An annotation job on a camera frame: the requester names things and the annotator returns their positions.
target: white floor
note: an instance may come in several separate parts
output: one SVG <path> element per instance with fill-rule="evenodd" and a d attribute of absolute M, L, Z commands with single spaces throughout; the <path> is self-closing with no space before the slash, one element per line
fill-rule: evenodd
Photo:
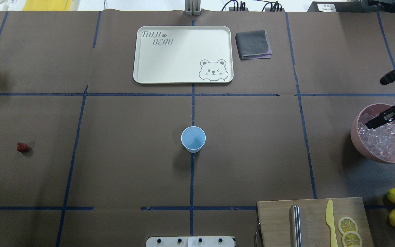
<path fill-rule="evenodd" d="M 20 11 L 27 0 L 4 0 L 0 4 L 1 10 Z M 203 9 L 221 11 L 228 0 L 201 0 Z M 334 2 L 350 2 L 350 0 L 333 0 Z M 169 11 L 183 10 L 184 0 L 106 0 L 106 8 L 123 11 Z M 265 2 L 245 0 L 249 11 L 261 11 Z M 306 12 L 312 3 L 311 0 L 279 0 L 286 11 Z M 71 10 L 74 11 L 100 11 L 105 9 L 104 0 L 72 0 Z"/>

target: lemon slice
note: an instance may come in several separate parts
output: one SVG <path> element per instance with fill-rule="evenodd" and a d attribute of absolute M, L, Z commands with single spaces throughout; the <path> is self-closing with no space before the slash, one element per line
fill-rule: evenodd
<path fill-rule="evenodd" d="M 337 222 L 337 227 L 342 234 L 348 231 L 358 232 L 358 225 L 356 224 L 355 220 L 350 217 L 342 217 L 339 219 Z"/>
<path fill-rule="evenodd" d="M 362 238 L 357 232 L 348 231 L 342 235 L 342 244 L 344 247 L 362 247 Z"/>

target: folded cloth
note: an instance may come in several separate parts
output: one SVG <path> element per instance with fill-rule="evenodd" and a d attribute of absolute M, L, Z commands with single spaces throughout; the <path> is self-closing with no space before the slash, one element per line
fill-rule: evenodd
<path fill-rule="evenodd" d="M 265 30 L 237 33 L 236 42 L 242 59 L 271 58 L 272 50 Z"/>
<path fill-rule="evenodd" d="M 23 11 L 68 11 L 72 0 L 27 0 Z"/>

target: red fruit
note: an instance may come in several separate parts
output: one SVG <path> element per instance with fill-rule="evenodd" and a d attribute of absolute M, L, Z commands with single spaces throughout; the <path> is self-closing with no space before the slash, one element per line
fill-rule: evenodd
<path fill-rule="evenodd" d="M 18 142 L 17 145 L 16 145 L 16 150 L 19 153 L 25 153 L 25 152 L 28 151 L 28 146 L 25 143 Z"/>

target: yellow knife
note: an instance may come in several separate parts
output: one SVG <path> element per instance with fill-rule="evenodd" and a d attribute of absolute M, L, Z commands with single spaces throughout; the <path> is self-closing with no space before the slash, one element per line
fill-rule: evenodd
<path fill-rule="evenodd" d="M 333 201 L 329 200 L 326 208 L 326 223 L 330 227 L 331 247 L 337 247 L 336 231 L 334 228 Z"/>

